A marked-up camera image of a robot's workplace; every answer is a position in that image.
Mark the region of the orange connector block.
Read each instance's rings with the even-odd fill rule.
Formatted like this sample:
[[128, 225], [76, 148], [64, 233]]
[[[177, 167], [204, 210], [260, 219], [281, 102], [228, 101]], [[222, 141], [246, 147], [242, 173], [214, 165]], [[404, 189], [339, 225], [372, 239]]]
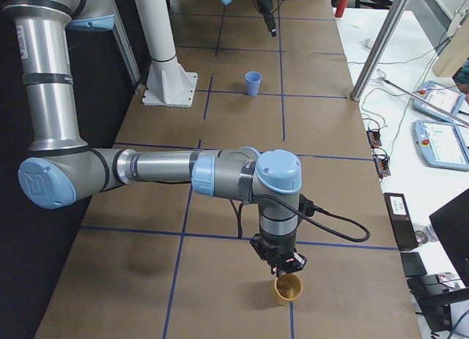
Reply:
[[374, 165], [379, 178], [385, 178], [391, 175], [389, 170], [389, 157], [386, 154], [374, 154]]
[[369, 141], [369, 145], [372, 149], [378, 148], [382, 146], [382, 142], [380, 140], [380, 131], [379, 130], [367, 130], [366, 131], [367, 138]]

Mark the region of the lower teach pendant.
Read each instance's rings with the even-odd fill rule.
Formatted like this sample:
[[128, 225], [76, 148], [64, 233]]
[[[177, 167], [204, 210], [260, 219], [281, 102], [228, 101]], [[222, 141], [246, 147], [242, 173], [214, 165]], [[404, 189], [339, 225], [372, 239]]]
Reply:
[[412, 131], [417, 151], [427, 166], [468, 171], [468, 148], [456, 124], [417, 120]]

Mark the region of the brown paper table cover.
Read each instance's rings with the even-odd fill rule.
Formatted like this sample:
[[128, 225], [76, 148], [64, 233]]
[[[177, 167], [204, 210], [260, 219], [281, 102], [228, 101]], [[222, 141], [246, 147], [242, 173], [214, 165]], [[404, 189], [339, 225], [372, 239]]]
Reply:
[[[273, 276], [231, 204], [187, 185], [138, 183], [93, 197], [38, 338], [419, 338], [383, 194], [330, 0], [286, 0], [271, 37], [252, 0], [171, 0], [183, 67], [199, 76], [190, 108], [134, 97], [115, 145], [137, 151], [286, 149], [303, 194], [356, 220], [355, 244], [302, 223], [303, 292], [277, 305]], [[262, 75], [258, 95], [245, 74]]]

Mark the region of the lower orange connector block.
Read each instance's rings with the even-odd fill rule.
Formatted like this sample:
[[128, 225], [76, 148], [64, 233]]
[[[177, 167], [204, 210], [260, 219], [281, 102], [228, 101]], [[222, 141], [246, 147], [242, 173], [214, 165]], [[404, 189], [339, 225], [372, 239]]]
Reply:
[[379, 178], [385, 178], [391, 175], [389, 170], [389, 157], [386, 154], [374, 154], [374, 165]]

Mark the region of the black box white label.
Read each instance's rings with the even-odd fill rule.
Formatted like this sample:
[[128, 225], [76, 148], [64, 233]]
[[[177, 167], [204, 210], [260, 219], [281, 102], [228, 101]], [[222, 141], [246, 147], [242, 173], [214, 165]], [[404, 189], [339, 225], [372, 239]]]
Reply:
[[383, 193], [394, 239], [401, 251], [411, 251], [418, 247], [413, 224], [405, 197], [401, 193]]

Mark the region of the long metal rod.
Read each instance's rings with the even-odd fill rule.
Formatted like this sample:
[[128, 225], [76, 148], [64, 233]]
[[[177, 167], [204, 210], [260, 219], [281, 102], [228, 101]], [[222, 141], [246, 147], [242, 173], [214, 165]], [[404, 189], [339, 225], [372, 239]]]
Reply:
[[445, 87], [435, 81], [427, 81], [416, 91], [408, 92], [384, 77], [379, 77], [379, 80], [409, 95], [412, 107], [417, 112], [440, 122], [454, 123], [468, 128], [468, 122], [457, 117], [465, 101], [465, 95], [459, 90]]

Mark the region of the upper orange connector block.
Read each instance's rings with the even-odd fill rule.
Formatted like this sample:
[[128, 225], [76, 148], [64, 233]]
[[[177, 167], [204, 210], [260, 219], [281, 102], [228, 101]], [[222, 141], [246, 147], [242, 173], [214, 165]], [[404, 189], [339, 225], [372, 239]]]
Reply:
[[367, 138], [369, 141], [369, 145], [372, 149], [378, 148], [382, 146], [382, 142], [380, 140], [380, 131], [379, 130], [367, 130], [366, 131]]

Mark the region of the red cylinder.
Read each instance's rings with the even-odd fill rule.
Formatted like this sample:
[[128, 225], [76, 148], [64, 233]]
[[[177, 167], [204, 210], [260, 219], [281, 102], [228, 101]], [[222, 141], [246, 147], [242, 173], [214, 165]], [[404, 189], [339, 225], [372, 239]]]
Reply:
[[338, 4], [336, 6], [335, 17], [341, 18], [344, 14], [344, 11], [347, 7], [347, 3], [349, 0], [338, 0]]

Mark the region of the black monitor corner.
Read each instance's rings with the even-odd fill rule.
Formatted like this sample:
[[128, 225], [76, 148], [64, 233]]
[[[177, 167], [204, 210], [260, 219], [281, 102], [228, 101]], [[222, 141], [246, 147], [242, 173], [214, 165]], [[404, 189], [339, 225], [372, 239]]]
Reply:
[[429, 219], [457, 274], [468, 286], [468, 190], [433, 212]]

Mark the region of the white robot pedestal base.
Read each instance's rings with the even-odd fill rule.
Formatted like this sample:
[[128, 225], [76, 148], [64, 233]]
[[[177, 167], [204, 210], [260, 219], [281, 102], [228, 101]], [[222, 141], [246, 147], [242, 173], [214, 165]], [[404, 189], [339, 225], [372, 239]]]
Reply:
[[166, 0], [135, 0], [151, 57], [144, 105], [189, 108], [198, 75], [178, 62]]

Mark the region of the upper teach pendant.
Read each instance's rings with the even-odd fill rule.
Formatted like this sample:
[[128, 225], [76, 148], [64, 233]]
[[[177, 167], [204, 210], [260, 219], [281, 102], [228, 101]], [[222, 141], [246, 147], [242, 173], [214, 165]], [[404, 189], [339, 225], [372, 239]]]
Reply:
[[[422, 83], [416, 91], [416, 95], [428, 101], [435, 107], [438, 107], [454, 116], [459, 113], [459, 110], [465, 101], [465, 95], [458, 89], [448, 88], [435, 81], [426, 81]], [[426, 116], [436, 119], [441, 122], [453, 122], [454, 120], [447, 115], [429, 108], [420, 100], [412, 98], [413, 109]]]

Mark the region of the teach pendant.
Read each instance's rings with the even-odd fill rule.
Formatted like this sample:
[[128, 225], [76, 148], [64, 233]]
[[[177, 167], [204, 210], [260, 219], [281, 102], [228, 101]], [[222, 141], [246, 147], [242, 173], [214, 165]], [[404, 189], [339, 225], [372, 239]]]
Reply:
[[417, 120], [412, 131], [417, 151], [427, 166], [468, 171], [468, 148], [456, 124]]
[[[435, 107], [438, 107], [454, 116], [459, 113], [459, 110], [465, 101], [465, 95], [458, 89], [448, 88], [435, 81], [426, 81], [422, 83], [416, 91], [416, 95], [428, 101]], [[447, 115], [429, 108], [420, 100], [412, 98], [413, 109], [426, 116], [436, 119], [441, 122], [453, 122], [454, 120]]]

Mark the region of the aluminium frame post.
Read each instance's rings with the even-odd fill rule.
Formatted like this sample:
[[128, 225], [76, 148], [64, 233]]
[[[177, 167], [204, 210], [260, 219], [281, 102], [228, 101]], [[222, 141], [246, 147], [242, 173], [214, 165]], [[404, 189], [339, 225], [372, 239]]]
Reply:
[[363, 94], [373, 72], [387, 46], [399, 20], [410, 0], [394, 0], [374, 41], [370, 54], [365, 61], [363, 69], [350, 93], [350, 99], [358, 102]]

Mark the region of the blue ribbed plastic cup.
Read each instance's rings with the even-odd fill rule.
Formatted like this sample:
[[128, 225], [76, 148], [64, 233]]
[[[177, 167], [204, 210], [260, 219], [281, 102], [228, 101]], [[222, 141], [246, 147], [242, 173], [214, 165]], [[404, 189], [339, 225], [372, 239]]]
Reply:
[[250, 97], [258, 95], [262, 75], [257, 71], [250, 71], [245, 74], [246, 94]]

